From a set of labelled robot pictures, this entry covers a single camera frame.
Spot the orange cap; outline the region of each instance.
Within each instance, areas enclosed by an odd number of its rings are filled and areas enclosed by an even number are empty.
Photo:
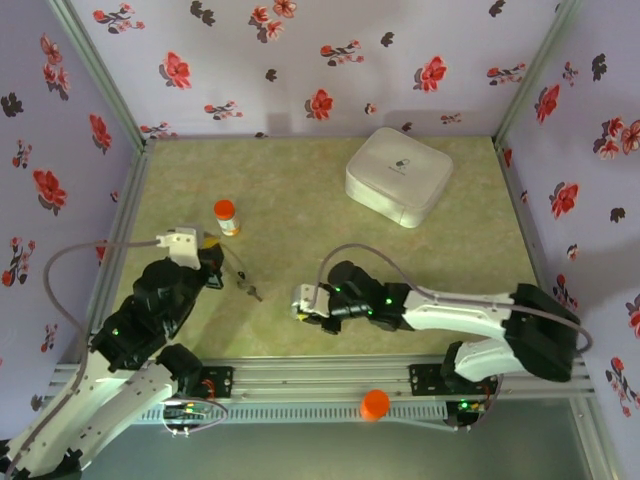
[[[360,414],[367,422],[377,422],[389,412],[390,408],[389,395],[382,390],[371,390],[362,400]]]
[[[220,200],[213,206],[213,213],[220,220],[230,220],[236,214],[236,207],[231,200]]]

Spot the pill bottle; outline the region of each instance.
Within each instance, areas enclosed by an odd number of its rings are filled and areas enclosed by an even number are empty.
[[[213,206],[222,233],[228,236],[237,235],[240,232],[240,222],[236,215],[236,207],[231,200],[220,200]]]

